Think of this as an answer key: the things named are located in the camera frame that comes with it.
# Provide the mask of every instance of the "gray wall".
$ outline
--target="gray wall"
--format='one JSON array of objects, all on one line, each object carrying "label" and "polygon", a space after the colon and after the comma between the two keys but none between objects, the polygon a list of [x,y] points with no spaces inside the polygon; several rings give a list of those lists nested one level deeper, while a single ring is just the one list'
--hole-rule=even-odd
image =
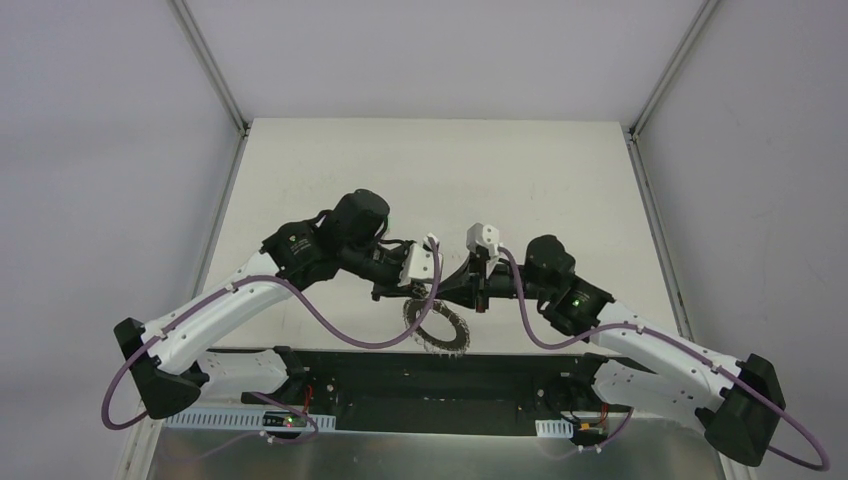
[{"label": "gray wall", "polygon": [[112,327],[186,300],[235,131],[166,2],[0,8],[0,478],[111,478]]},{"label": "gray wall", "polygon": [[[642,136],[698,340],[757,352],[848,478],[848,2],[724,2]],[[808,458],[786,425],[776,445]]]}]

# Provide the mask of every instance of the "white panel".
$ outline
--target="white panel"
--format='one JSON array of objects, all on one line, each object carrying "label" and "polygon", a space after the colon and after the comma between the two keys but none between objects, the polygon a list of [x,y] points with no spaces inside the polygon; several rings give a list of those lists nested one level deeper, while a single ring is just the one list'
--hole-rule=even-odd
[{"label": "white panel", "polygon": [[250,118],[629,124],[701,1],[190,3]]},{"label": "white panel", "polygon": [[191,292],[234,129],[166,2],[4,2],[0,51],[0,478],[112,478],[112,327]]},{"label": "white panel", "polygon": [[[848,2],[724,2],[643,134],[696,338],[774,362],[848,478]],[[791,428],[775,445],[815,460]]]},{"label": "white panel", "polygon": [[[391,238],[442,242],[446,274],[467,256],[466,230],[500,229],[523,260],[527,243],[557,235],[578,273],[674,331],[633,169],[617,123],[451,120],[279,120],[254,122],[209,272],[209,284],[237,268],[280,225],[333,208],[368,188],[392,209]],[[371,284],[341,272],[306,295],[339,329],[364,341],[404,329],[402,299],[372,302]],[[534,311],[543,340],[562,335]],[[540,353],[521,327],[514,301],[493,300],[468,321],[469,352]],[[425,328],[450,339],[433,316]],[[352,349],[325,331],[296,300],[275,305],[220,345]],[[584,345],[572,352],[582,351]],[[395,351],[421,352],[408,339]]]}]

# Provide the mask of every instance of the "white plastic clip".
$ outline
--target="white plastic clip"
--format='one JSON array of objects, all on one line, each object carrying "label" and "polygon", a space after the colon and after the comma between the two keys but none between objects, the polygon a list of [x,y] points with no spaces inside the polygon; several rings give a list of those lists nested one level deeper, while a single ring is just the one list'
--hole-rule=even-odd
[{"label": "white plastic clip", "polygon": [[424,237],[424,239],[425,240],[433,240],[433,243],[435,243],[436,245],[439,245],[439,237],[433,235],[432,232],[428,233],[427,236]]},{"label": "white plastic clip", "polygon": [[150,334],[154,337],[159,337],[161,340],[168,339],[168,334],[163,332],[161,328],[157,328],[156,330],[151,331]]}]

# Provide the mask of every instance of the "metal corner post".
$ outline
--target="metal corner post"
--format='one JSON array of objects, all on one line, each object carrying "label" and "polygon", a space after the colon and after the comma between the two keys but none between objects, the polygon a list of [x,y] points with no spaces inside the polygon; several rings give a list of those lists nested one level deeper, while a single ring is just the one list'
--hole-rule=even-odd
[{"label": "metal corner post", "polygon": [[689,24],[689,28],[686,29],[686,33],[683,35],[683,38],[680,40],[680,43],[671,55],[671,59],[669,59],[666,64],[657,84],[648,96],[648,101],[645,102],[645,105],[639,112],[639,116],[636,117],[636,121],[633,122],[633,125],[630,127],[630,133],[636,141],[639,140],[639,135],[645,129],[645,125],[647,125],[648,121],[651,119],[651,115],[653,115],[663,95],[665,95],[665,93],[669,90],[672,81],[677,77],[677,74],[680,72],[680,68],[689,57],[692,47],[695,45],[698,38],[700,38],[701,33],[703,33],[706,29],[710,18],[712,18],[716,8],[721,4],[721,2],[722,0],[704,0],[701,4],[701,7],[695,14],[692,22]]},{"label": "metal corner post", "polygon": [[180,27],[183,29],[186,40],[197,57],[197,61],[200,63],[201,68],[203,68],[203,72],[206,74],[209,84],[212,86],[212,89],[215,90],[215,94],[218,95],[221,105],[223,105],[224,109],[227,111],[227,114],[239,135],[244,137],[247,132],[248,121],[245,119],[241,108],[239,108],[236,103],[233,93],[230,91],[230,87],[227,85],[227,81],[221,73],[221,69],[215,61],[215,57],[212,56],[212,52],[209,50],[209,45],[207,45],[206,40],[203,38],[203,33],[200,31],[200,27],[197,25],[197,21],[191,13],[191,9],[189,8],[187,1],[168,0],[168,5],[171,7],[171,12],[174,14],[174,18],[177,20],[177,23],[179,23]]},{"label": "metal corner post", "polygon": [[683,305],[683,295],[680,293],[677,275],[674,272],[674,266],[671,262],[671,255],[668,250],[668,244],[666,243],[665,230],[657,208],[656,198],[654,197],[653,190],[651,190],[651,182],[648,179],[647,172],[645,172],[642,156],[639,154],[639,145],[628,134],[625,134],[625,139],[627,141],[627,150],[630,153],[630,161],[633,164],[633,172],[636,175],[639,194],[642,197],[642,205],[645,207],[645,214],[648,216],[651,236],[654,238],[654,247],[657,250],[657,256],[660,260],[660,269],[662,270],[663,280],[665,280],[666,291],[668,291],[668,299],[671,302],[671,308],[674,312],[675,323],[677,323],[677,332],[682,337],[692,340],[692,327],[689,324],[689,317],[686,315],[686,308]]}]

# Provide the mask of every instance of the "purple cable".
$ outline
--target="purple cable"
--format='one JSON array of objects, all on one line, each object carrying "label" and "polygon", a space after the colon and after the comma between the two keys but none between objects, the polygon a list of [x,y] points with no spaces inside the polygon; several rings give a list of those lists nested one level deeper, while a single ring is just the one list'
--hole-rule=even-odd
[{"label": "purple cable", "polygon": [[[262,400],[263,402],[265,402],[269,405],[273,405],[277,408],[280,408],[282,410],[293,413],[296,416],[306,420],[306,422],[309,424],[309,426],[312,427],[312,430],[309,433],[305,433],[305,434],[301,433],[300,435],[298,435],[295,438],[277,438],[277,437],[268,435],[267,439],[269,439],[271,441],[271,443],[277,443],[277,444],[281,444],[281,445],[295,445],[295,444],[308,442],[308,441],[312,440],[316,435],[318,435],[318,424],[315,423],[315,420],[310,418],[309,415],[307,415],[304,411],[298,410],[298,409],[296,409],[296,408],[294,408],[290,405],[286,405],[285,403],[278,402],[278,401],[274,400],[273,398],[268,397],[267,395],[265,395],[263,393],[252,392],[252,394],[255,397],[259,398],[260,400]],[[193,457],[181,457],[181,458],[172,457],[172,456],[168,455],[167,453],[165,453],[164,450],[159,452],[159,455],[161,455],[162,458],[165,459],[168,462],[177,462],[177,463],[196,462],[196,461],[202,460],[206,457],[215,455],[216,453],[221,452],[222,450],[244,440],[245,438],[257,437],[257,436],[263,437],[265,435],[263,435],[263,433],[261,431],[260,432],[244,432],[240,435],[237,435],[237,436],[227,440],[226,442],[218,445],[215,448],[211,448],[211,449],[201,453],[200,455],[195,455]]]},{"label": "purple cable", "polygon": [[[513,282],[515,284],[516,296],[518,297],[518,308],[521,311],[521,322],[524,324],[524,331],[527,332],[527,336],[530,337],[530,340],[532,340],[533,343],[535,343],[540,348],[544,348],[545,350],[557,350],[557,349],[560,349],[560,348],[565,348],[565,347],[568,347],[570,345],[573,345],[573,344],[579,342],[580,340],[583,340],[584,338],[588,338],[592,335],[601,333],[605,330],[624,329],[624,330],[633,330],[633,331],[636,331],[638,333],[638,327],[636,325],[633,325],[633,324],[630,324],[630,323],[612,323],[612,324],[602,325],[602,326],[597,327],[595,329],[583,332],[580,335],[577,335],[576,337],[570,338],[569,340],[566,340],[564,342],[555,343],[555,344],[543,342],[542,340],[540,340],[536,336],[535,333],[533,333],[533,329],[530,327],[530,319],[527,318],[527,308],[524,305],[524,301],[525,301],[525,299],[524,299],[524,287],[521,283],[521,272],[519,272],[519,270],[518,270],[518,264],[515,261],[515,257],[512,255],[512,253],[509,250],[507,250],[504,247],[500,247],[500,252],[503,253],[506,256],[507,260],[509,260],[509,266],[512,269]],[[670,337],[670,336],[668,336],[668,335],[666,335],[662,332],[652,330],[650,328],[643,328],[642,333],[648,334],[648,335],[650,335],[654,338],[657,338],[659,340],[664,341],[665,343],[668,343],[669,345],[677,347],[679,350],[686,353],[687,355],[694,358],[695,360],[698,360],[702,364],[710,367],[711,369],[714,368],[713,362],[709,358],[702,355],[698,351],[690,348],[688,345],[680,342],[679,340],[676,340],[673,337]],[[807,442],[810,443],[810,446],[812,446],[813,449],[815,449],[816,453],[819,456],[819,459],[821,459],[821,464],[816,465],[814,463],[807,462],[805,460],[802,460],[798,457],[790,455],[790,454],[788,454],[788,453],[786,453],[786,452],[784,452],[784,451],[782,451],[778,448],[772,447],[772,446],[768,447],[768,450],[770,452],[772,452],[772,453],[774,453],[774,454],[776,454],[776,455],[778,455],[778,456],[780,456],[780,457],[782,457],[786,460],[789,460],[790,462],[792,462],[796,465],[800,465],[802,467],[809,468],[810,470],[816,470],[816,471],[819,471],[819,472],[826,472],[826,471],[830,470],[830,457],[827,455],[827,452],[825,451],[821,442],[819,442],[819,440],[806,427],[801,425],[801,423],[798,420],[796,420],[794,417],[792,417],[791,415],[786,413],[785,410],[783,410],[782,408],[775,405],[772,401],[770,401],[769,399],[767,399],[766,397],[761,395],[759,392],[754,390],[750,385],[743,382],[742,380],[737,378],[735,375],[733,375],[732,373],[727,371],[721,365],[717,365],[714,368],[714,371],[715,371],[715,373],[720,374],[724,378],[733,382],[734,385],[737,385],[739,388],[744,390],[746,393],[748,393],[749,395],[754,397],[757,401],[759,401],[760,403],[762,403],[763,405],[768,407],[769,410],[771,410],[772,412],[777,414],[781,419],[785,420],[786,423],[791,425],[792,428],[794,428],[798,433],[800,433],[801,436],[803,436],[804,439],[807,440]],[[619,429],[615,431],[613,436],[615,434],[617,434],[620,430],[621,430],[621,427],[619,427]]]},{"label": "purple cable", "polygon": [[[612,434],[610,434],[609,437],[607,437],[606,440],[602,441],[601,443],[599,443],[597,445],[589,447],[589,448],[590,449],[600,448],[601,450],[603,450],[607,445],[609,445],[618,436],[619,433],[621,433],[622,430],[624,430],[624,427],[626,427],[630,423],[631,418],[633,418],[633,409],[630,409],[630,411],[627,412],[627,416],[624,417],[624,420],[621,421],[621,424],[615,429],[614,432],[612,432]],[[583,450],[580,450],[579,448],[575,448],[575,449],[570,450],[570,451],[568,451],[568,452],[566,452],[562,455],[551,455],[548,452],[542,450],[542,454],[544,454],[546,457],[548,457],[551,460],[565,460],[566,458],[571,457],[575,453],[583,453],[583,452],[586,452],[586,451],[588,451],[588,449],[586,449],[586,448],[584,448]]]},{"label": "purple cable", "polygon": [[[222,297],[226,293],[227,293],[226,289],[218,290],[217,292],[212,293],[208,297],[206,297],[203,300],[192,305],[191,308],[189,308],[188,310],[183,312],[181,315],[179,315],[177,318],[175,318],[171,323],[166,325],[165,328],[162,329],[162,333],[167,334],[171,330],[177,328],[177,326],[179,324],[183,323],[189,317],[191,317],[192,315],[194,315],[195,313],[197,313],[201,309],[203,309],[203,307],[214,302],[215,300]],[[130,367],[135,365],[135,362],[137,362],[138,359],[141,358],[142,355],[147,353],[147,351],[150,350],[150,348],[153,345],[156,345],[156,343],[159,342],[159,340],[161,340],[159,337],[154,336],[153,338],[148,340],[144,345],[139,347],[138,350],[133,352],[133,354],[130,355],[130,357],[127,359],[127,361],[124,362],[123,365],[121,365],[121,368],[118,369],[118,373],[115,374],[115,376],[112,378],[112,381],[109,383],[109,387],[106,389],[106,395],[103,396],[103,403],[100,404],[100,420],[103,421],[103,425],[105,425],[106,428],[108,428],[109,430],[123,430],[125,428],[129,428],[129,427],[135,425],[136,423],[140,422],[142,419],[144,419],[144,417],[147,416],[147,412],[141,412],[140,414],[138,414],[138,416],[136,416],[135,418],[133,418],[132,420],[130,420],[128,422],[114,423],[114,422],[112,422],[112,419],[109,418],[109,405],[111,405],[111,403],[112,403],[112,397],[115,395],[115,390],[118,388],[118,383],[121,381],[121,379],[124,377],[124,375],[126,375],[127,371],[130,369]]]},{"label": "purple cable", "polygon": [[324,318],[324,316],[321,315],[321,312],[319,312],[318,309],[315,308],[315,305],[313,305],[312,302],[310,302],[309,299],[307,299],[302,292],[295,288],[291,283],[281,278],[277,278],[271,275],[256,275],[235,282],[233,285],[237,288],[241,288],[243,285],[247,285],[253,282],[273,282],[282,285],[283,287],[288,289],[295,297],[297,297],[297,299],[300,300],[300,303],[302,303],[303,306],[306,307],[307,310],[309,310],[309,313],[311,313],[315,317],[315,319],[318,320],[318,322],[323,325],[324,328],[329,330],[329,332],[332,333],[334,336],[336,336],[345,343],[353,345],[354,347],[364,348],[367,350],[379,350],[382,348],[395,346],[400,342],[406,340],[410,335],[413,334],[413,332],[415,332],[415,330],[418,329],[418,327],[421,326],[421,323],[424,322],[424,319],[427,317],[427,314],[429,314],[430,311],[433,309],[433,303],[436,301],[436,294],[438,294],[439,292],[439,283],[441,283],[442,280],[442,268],[439,264],[439,244],[430,239],[430,249],[433,251],[434,259],[433,287],[430,289],[430,295],[427,296],[427,301],[424,303],[424,307],[421,309],[418,318],[415,319],[412,325],[410,325],[409,328],[404,330],[397,337],[391,340],[386,340],[385,342],[370,343],[349,337],[344,332],[333,326],[333,324],[330,323],[326,318]]},{"label": "purple cable", "polygon": [[[318,312],[318,310],[315,308],[315,306],[312,305],[312,303],[303,295],[303,293],[301,293],[297,288],[295,288],[294,285],[292,285],[288,281],[283,280],[281,278],[277,278],[277,277],[272,276],[272,275],[254,275],[254,276],[250,276],[250,277],[247,277],[243,280],[239,280],[239,281],[233,283],[233,286],[235,286],[236,288],[241,288],[243,286],[250,285],[250,284],[256,283],[256,282],[273,282],[273,283],[276,283],[278,285],[281,285],[284,288],[286,288],[287,290],[289,290],[295,297],[297,297],[298,300],[300,300],[303,303],[303,306],[305,306],[306,309],[309,310],[309,312],[312,313],[312,315],[315,316],[315,318],[321,323],[321,325],[324,326],[324,328],[329,330],[330,333],[332,333],[333,335],[335,335],[336,337],[338,337],[342,341],[347,342],[347,343],[349,343],[353,346],[356,346],[356,347],[366,348],[366,349],[370,349],[370,350],[387,348],[387,347],[397,345],[398,343],[402,342],[407,337],[412,335],[412,333],[415,332],[415,330],[418,329],[418,327],[424,321],[424,318],[427,317],[427,314],[430,313],[430,310],[433,309],[433,303],[436,301],[436,294],[439,291],[439,284],[441,283],[441,280],[442,280],[442,268],[441,268],[441,264],[439,263],[439,244],[435,240],[433,240],[432,238],[429,239],[429,242],[430,242],[430,249],[433,252],[433,286],[430,289],[430,295],[427,297],[427,301],[424,303],[424,308],[421,309],[421,313],[418,316],[418,318],[415,320],[415,322],[413,322],[413,324],[410,325],[409,328],[407,328],[403,333],[401,333],[397,337],[395,337],[391,340],[385,341],[385,342],[379,342],[379,343],[362,342],[362,341],[356,340],[355,338],[351,338],[351,337],[345,335],[339,329],[334,327],[326,318],[324,318],[324,316],[321,315],[320,312]],[[227,290],[226,288],[222,288],[221,290],[218,290],[217,292],[213,292],[213,293],[209,294],[208,297],[206,297],[203,300],[200,300],[196,304],[192,305],[191,308],[187,309],[185,312],[183,312],[182,314],[177,316],[177,318],[175,318],[171,323],[166,325],[162,329],[162,333],[167,334],[168,332],[177,328],[177,326],[179,326],[181,323],[186,321],[189,317],[191,317],[195,313],[199,312],[201,309],[203,309],[204,307],[206,307],[210,303],[214,302],[215,300],[226,295],[227,293],[230,293],[230,291]],[[156,343],[159,342],[159,340],[161,340],[160,337],[154,336],[150,340],[148,340],[145,344],[143,344],[141,347],[139,347],[138,350],[133,352],[133,354],[130,355],[130,357],[127,359],[127,361],[124,362],[123,365],[121,365],[121,368],[118,369],[118,373],[115,374],[115,376],[112,378],[112,381],[109,383],[109,387],[106,389],[106,395],[103,396],[103,402],[100,404],[100,420],[103,422],[103,425],[105,425],[106,428],[108,428],[109,430],[123,430],[125,428],[129,428],[129,427],[135,425],[136,423],[140,422],[142,419],[144,419],[144,417],[147,416],[147,412],[142,412],[138,416],[136,416],[135,418],[133,418],[132,420],[130,420],[128,422],[114,423],[112,421],[112,419],[109,417],[109,406],[112,403],[112,397],[115,395],[115,390],[118,388],[118,383],[121,381],[121,379],[124,377],[124,375],[126,375],[127,371],[129,371],[130,367],[135,365],[135,362],[137,362],[138,359],[141,358],[142,355],[147,353],[147,351],[150,350],[151,347],[156,345]]]}]

